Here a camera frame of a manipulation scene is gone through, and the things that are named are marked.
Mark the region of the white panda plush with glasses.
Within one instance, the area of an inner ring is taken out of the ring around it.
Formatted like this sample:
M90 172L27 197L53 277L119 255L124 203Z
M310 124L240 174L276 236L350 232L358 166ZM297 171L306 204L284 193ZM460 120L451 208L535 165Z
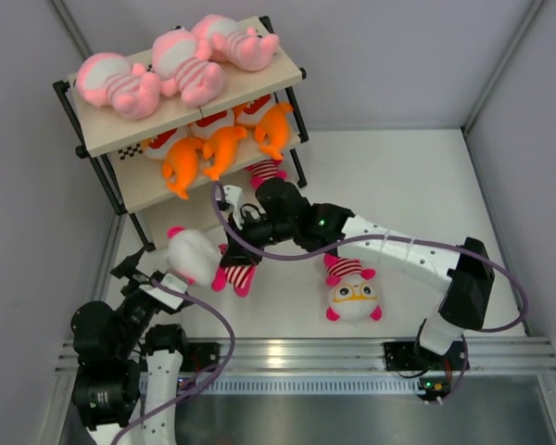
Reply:
M272 178L287 179L286 171L280 168L282 162L275 159L265 159L245 167L245 171L250 174L250 183L257 189L265 181Z

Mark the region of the orange shark plush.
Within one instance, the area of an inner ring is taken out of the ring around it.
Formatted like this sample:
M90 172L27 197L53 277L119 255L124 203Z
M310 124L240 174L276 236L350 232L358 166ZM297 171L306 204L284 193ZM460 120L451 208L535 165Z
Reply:
M287 118L294 108L288 102L278 102L274 94L266 94L233 108L235 122L253 131L259 151L273 160L283 160L283 151L290 140Z
M189 124L194 137L203 141L203 157L211 164L203 173L212 181L219 181L234 164L239 142L248 131L235 122L234 111L229 108Z
M161 162L160 172L166 187L179 198L189 198L188 189L199 175L199 155L203 141L187 126L147 138L140 143L143 154Z

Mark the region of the white panda plush front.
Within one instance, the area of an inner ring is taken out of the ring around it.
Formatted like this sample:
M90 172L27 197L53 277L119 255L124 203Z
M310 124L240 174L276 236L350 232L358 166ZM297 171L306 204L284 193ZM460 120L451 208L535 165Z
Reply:
M326 271L327 309L331 322L354 323L365 319L379 322L383 317L377 284L377 272L359 260L323 255Z

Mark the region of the white panda plush face down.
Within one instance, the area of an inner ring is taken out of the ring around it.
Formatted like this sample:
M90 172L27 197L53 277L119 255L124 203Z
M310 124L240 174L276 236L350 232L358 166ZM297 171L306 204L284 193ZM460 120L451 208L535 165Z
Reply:
M167 263L190 285L207 286L214 292L232 286L238 297L245 298L249 294L256 267L221 266L227 244L215 245L203 232L182 226L172 226L167 238Z

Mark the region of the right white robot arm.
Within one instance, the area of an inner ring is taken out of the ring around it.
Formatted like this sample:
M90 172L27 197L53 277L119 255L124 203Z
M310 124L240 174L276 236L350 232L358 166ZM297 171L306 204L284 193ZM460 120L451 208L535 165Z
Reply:
M291 241L303 249L301 260L329 253L418 280L443 297L423 321L413 346L415 360L426 368L445 361L465 331L482 329L495 275L481 241L468 237L459 246L448 246L411 238L336 204L310 203L280 178L260 185L255 197L261 214L246 217L239 187L212 186L212 208L228 242L221 266L256 266L276 257L269 246Z

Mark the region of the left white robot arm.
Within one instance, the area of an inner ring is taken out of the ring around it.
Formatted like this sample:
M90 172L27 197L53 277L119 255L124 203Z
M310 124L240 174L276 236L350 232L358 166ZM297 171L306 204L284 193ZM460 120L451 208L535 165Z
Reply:
M138 269L143 254L139 249L111 271L128 281L117 309L90 301L70 321L79 364L71 399L97 444L176 441L174 407L157 408L176 396L191 349L180 325L151 321L159 312L180 311L183 303L156 298L150 276Z

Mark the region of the beige three-tier shelf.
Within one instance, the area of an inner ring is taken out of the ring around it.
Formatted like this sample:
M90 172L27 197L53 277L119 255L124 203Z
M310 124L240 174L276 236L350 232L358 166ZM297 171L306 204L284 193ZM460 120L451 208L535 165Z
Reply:
M266 19L251 18L237 22L244 29L255 28L258 35L273 33L267 29ZM127 58L154 72L151 53L152 47ZM123 119L110 107L96 108L85 102L75 86L78 71L67 81L55 83L57 97L80 141L76 153L78 157L91 161L117 214L134 217L138 212L143 212L151 215L156 208L168 202L179 205L183 210L192 210L196 204L198 189L203 184L212 182L203 173L211 161L204 159L200 149L199 175L188 189L189 198L184 200L173 194L161 176L161 162L143 154L140 143L147 138L182 126L189 128L189 124L194 121L233 109L266 94L275 95L278 91L285 91L288 97L283 102L290 103L294 112L287 115L291 136L283 155L293 153L297 145L307 140L304 121L292 94L294 86L304 80L305 72L281 46L274 54L272 63L264 70L252 72L241 70L231 63L216 63L222 68L224 86L215 99L195 108L187 106L179 95L166 97L160 90L156 111L137 121ZM253 131L247 131L247 138L239 142L233 166L221 178L261 159L270 158L259 151Z

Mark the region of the aluminium mounting rail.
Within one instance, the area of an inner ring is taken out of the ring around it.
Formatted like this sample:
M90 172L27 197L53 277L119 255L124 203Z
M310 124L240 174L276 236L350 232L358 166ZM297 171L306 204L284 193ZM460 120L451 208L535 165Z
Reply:
M240 338L227 374L358 374L386 373L389 338ZM543 337L469 337L470 370L480 375L556 374L556 354Z

